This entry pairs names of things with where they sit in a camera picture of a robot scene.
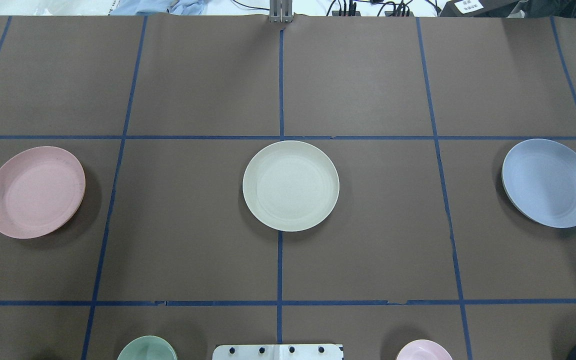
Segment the plate rim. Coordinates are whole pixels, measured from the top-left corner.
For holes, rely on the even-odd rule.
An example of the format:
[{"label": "plate rim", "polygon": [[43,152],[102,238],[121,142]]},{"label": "plate rim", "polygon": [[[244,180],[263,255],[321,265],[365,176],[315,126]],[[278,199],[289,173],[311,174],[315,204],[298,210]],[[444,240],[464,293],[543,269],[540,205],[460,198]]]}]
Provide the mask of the plate rim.
[{"label": "plate rim", "polygon": [[517,203],[515,202],[515,199],[510,194],[510,191],[508,191],[508,187],[506,186],[506,169],[507,169],[506,168],[506,162],[508,161],[508,157],[510,156],[510,153],[512,153],[513,151],[517,151],[517,148],[519,146],[525,146],[525,143],[528,143],[528,142],[541,142],[541,143],[555,144],[556,146],[562,146],[567,151],[574,154],[574,156],[576,157],[576,151],[574,151],[573,149],[569,148],[568,146],[566,146],[566,145],[564,145],[558,141],[554,141],[551,139],[544,139],[542,137],[535,137],[535,138],[531,138],[531,139],[525,139],[524,141],[520,141],[520,142],[514,144],[514,146],[512,146],[512,148],[510,148],[510,150],[508,150],[508,153],[506,153],[505,157],[503,157],[503,163],[501,165],[501,183],[503,185],[503,191],[505,191],[505,194],[506,194],[506,196],[508,196],[508,199],[510,199],[510,202],[512,203],[512,205],[514,205],[514,207],[517,210],[519,210],[519,212],[521,212],[521,214],[526,216],[528,219],[531,219],[531,221],[534,221],[535,223],[538,223],[538,224],[541,224],[544,226],[548,226],[549,228],[555,228],[555,229],[568,229],[568,228],[576,227],[576,224],[572,225],[572,226],[561,226],[561,225],[553,225],[550,223],[545,223],[543,221],[539,221],[539,220],[535,219],[533,216],[527,214],[521,207],[519,207],[519,205],[517,205]]},{"label": "plate rim", "polygon": [[64,152],[65,154],[67,154],[67,156],[69,156],[75,160],[74,164],[76,164],[76,166],[74,166],[74,168],[76,169],[76,171],[81,173],[82,179],[83,179],[83,183],[81,186],[81,194],[78,197],[77,206],[73,207],[72,212],[70,214],[68,214],[67,218],[65,218],[64,221],[60,221],[60,224],[56,227],[48,228],[49,229],[48,231],[44,230],[44,231],[41,231],[41,233],[39,233],[39,234],[26,236],[26,235],[10,234],[10,233],[4,232],[0,229],[0,233],[3,235],[6,235],[7,237],[10,237],[13,239],[19,239],[19,240],[28,240],[28,239],[36,239],[39,237],[43,237],[44,235],[48,235],[48,234],[52,233],[53,231],[64,226],[64,224],[68,223],[68,221],[70,221],[70,219],[73,218],[73,216],[77,213],[77,210],[79,210],[81,205],[82,205],[84,194],[86,193],[86,185],[87,185],[86,172],[83,169],[82,162],[80,162],[80,160],[77,158],[77,156],[73,155],[73,153],[71,153],[70,151],[68,151],[64,148],[61,148],[59,146],[42,145],[42,146],[35,146],[35,147],[27,148],[26,150],[23,150],[22,152],[17,153],[13,157],[10,157],[6,162],[4,162],[4,164],[2,166],[0,166],[0,173],[2,173],[3,169],[5,169],[7,166],[9,166],[9,164],[14,162],[18,157],[21,157],[23,154],[31,152],[31,151],[37,151],[38,149],[43,149],[43,148],[51,148],[54,150]]},{"label": "plate rim", "polygon": [[[293,230],[293,229],[286,229],[286,228],[277,228],[273,225],[270,225],[269,223],[267,223],[266,221],[263,221],[263,219],[260,219],[259,216],[257,214],[255,214],[255,212],[250,208],[250,199],[246,196],[246,183],[247,183],[247,174],[249,173],[249,168],[250,168],[250,164],[252,164],[255,159],[260,156],[260,154],[262,154],[264,151],[266,151],[268,148],[271,148],[273,146],[279,146],[279,144],[287,144],[287,143],[298,143],[298,144],[304,144],[308,147],[314,148],[316,149],[318,152],[320,152],[326,159],[327,161],[330,162],[330,165],[332,165],[332,169],[334,170],[334,180],[336,182],[336,192],[334,194],[334,202],[332,204],[332,206],[330,207],[330,210],[327,212],[326,216],[323,216],[323,218],[318,221],[317,223],[308,226],[306,228],[298,228],[297,230]],[[332,213],[332,211],[335,209],[337,202],[339,200],[339,189],[341,187],[340,181],[339,181],[339,173],[337,171],[337,167],[335,166],[335,163],[332,161],[332,159],[330,159],[330,157],[323,152],[320,148],[318,148],[317,146],[311,144],[311,143],[307,143],[305,141],[299,141],[299,140],[280,140],[280,141],[275,141],[273,143],[270,143],[266,146],[264,146],[263,148],[261,148],[261,150],[257,151],[254,156],[250,159],[250,161],[248,162],[248,164],[246,165],[246,170],[244,171],[244,175],[242,178],[242,182],[241,182],[241,191],[243,193],[244,196],[244,201],[246,202],[246,206],[248,208],[248,210],[250,211],[250,213],[254,216],[254,218],[258,219],[258,221],[260,221],[261,223],[263,223],[263,225],[266,225],[269,228],[272,228],[274,230],[279,230],[279,231],[285,231],[287,233],[296,233],[298,231],[304,231],[304,230],[308,230],[311,228],[314,228],[315,226],[319,225],[320,223],[322,223],[324,220],[326,220],[330,214]]]},{"label": "plate rim", "polygon": [[401,350],[397,353],[397,357],[395,357],[395,360],[406,360],[405,358],[400,358],[400,355],[402,354],[402,351],[404,351],[407,347],[412,347],[414,344],[416,343],[430,343],[430,344],[434,344],[435,346],[438,346],[439,348],[443,349],[443,351],[445,351],[446,355],[448,355],[448,358],[450,360],[453,359],[453,356],[448,352],[448,350],[446,350],[446,348],[444,348],[443,346],[441,346],[441,344],[439,344],[438,342],[429,340],[429,339],[416,339],[413,341],[410,341],[409,343],[405,344]]},{"label": "plate rim", "polygon": [[162,342],[164,342],[167,346],[167,348],[169,348],[169,350],[172,352],[173,358],[174,360],[178,360],[177,358],[177,352],[175,351],[174,347],[172,347],[172,345],[170,344],[170,342],[168,342],[166,339],[162,338],[162,337],[158,337],[157,335],[143,335],[140,337],[137,337],[135,339],[132,339],[130,342],[128,342],[128,344],[126,344],[126,346],[124,346],[121,351],[119,351],[119,355],[117,355],[117,360],[120,360],[122,357],[122,354],[124,353],[124,351],[126,350],[126,348],[128,348],[132,343],[137,342],[139,340],[145,340],[145,339],[158,339],[161,340]]}]

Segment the brown tabletop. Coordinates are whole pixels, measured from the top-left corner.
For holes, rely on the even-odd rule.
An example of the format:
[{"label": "brown tabletop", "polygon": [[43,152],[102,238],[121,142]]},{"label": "brown tabletop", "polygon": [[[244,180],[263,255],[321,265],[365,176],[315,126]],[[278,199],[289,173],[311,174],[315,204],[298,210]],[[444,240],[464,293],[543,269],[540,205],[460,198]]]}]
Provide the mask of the brown tabletop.
[{"label": "brown tabletop", "polygon": [[[0,234],[0,359],[114,359],[158,335],[343,344],[393,360],[564,360],[576,227],[537,224],[506,153],[576,151],[576,20],[297,16],[0,17],[0,166],[73,153],[86,193],[30,240]],[[248,210],[264,146],[317,146],[340,178],[314,228]]]}]

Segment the plate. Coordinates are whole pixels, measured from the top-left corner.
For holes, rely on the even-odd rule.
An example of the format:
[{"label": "plate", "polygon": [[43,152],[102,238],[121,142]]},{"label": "plate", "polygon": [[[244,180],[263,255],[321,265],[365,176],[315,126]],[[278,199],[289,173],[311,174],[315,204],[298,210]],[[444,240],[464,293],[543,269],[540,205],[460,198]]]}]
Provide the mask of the plate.
[{"label": "plate", "polygon": [[0,233],[16,239],[52,233],[77,212],[85,189],[72,153],[54,146],[18,153],[0,168]]},{"label": "plate", "polygon": [[250,212],[270,228],[301,231],[321,223],[339,196],[334,164],[317,147],[280,141],[259,151],[246,167],[243,193]]},{"label": "plate", "polygon": [[503,160],[505,193],[522,214],[552,228],[576,226],[576,152],[548,139],[529,139]]},{"label": "plate", "polygon": [[146,335],[126,345],[117,360],[177,360],[177,354],[166,340]]},{"label": "plate", "polygon": [[396,360],[453,360],[440,344],[430,340],[414,340],[397,354]]}]

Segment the blue cloth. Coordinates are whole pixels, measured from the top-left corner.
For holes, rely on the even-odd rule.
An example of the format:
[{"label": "blue cloth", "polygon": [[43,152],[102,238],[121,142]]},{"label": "blue cloth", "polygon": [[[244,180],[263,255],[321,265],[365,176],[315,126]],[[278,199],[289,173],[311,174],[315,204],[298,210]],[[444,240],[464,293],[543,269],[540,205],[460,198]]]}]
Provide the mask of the blue cloth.
[{"label": "blue cloth", "polygon": [[204,0],[121,0],[110,15],[150,15],[165,13],[175,15],[201,15]]}]

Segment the black cable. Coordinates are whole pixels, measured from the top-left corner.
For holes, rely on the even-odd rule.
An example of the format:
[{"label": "black cable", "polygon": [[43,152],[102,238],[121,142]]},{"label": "black cable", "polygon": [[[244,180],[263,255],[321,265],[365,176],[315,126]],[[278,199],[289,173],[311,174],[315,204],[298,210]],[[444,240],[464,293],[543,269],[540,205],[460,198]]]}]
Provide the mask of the black cable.
[{"label": "black cable", "polygon": [[267,8],[265,8],[265,7],[249,6],[249,5],[246,5],[246,4],[242,4],[241,2],[238,2],[237,0],[232,0],[232,2],[235,3],[235,4],[241,5],[242,7],[248,8],[248,9],[265,10],[265,11],[267,11],[267,12],[270,11],[270,9],[267,9]]},{"label": "black cable", "polygon": [[330,6],[328,7],[328,11],[326,11],[326,16],[328,16],[330,14],[330,10],[332,10],[332,6],[335,4],[335,1],[337,1],[337,0],[332,0],[332,2],[330,2]]},{"label": "black cable", "polygon": [[382,10],[384,9],[384,7],[386,7],[386,5],[388,4],[392,4],[392,12],[395,12],[395,8],[397,7],[397,4],[395,4],[394,1],[386,1],[383,3],[383,5],[381,5],[381,8],[379,9],[379,12],[377,13],[377,16],[380,16],[382,14]]},{"label": "black cable", "polygon": [[442,9],[441,7],[439,7],[439,5],[437,4],[437,0],[434,0],[434,3],[430,0],[425,0],[426,3],[429,3],[430,5],[432,5],[432,7],[434,7],[434,11],[437,13],[437,18],[439,17],[439,13],[441,13]]}]

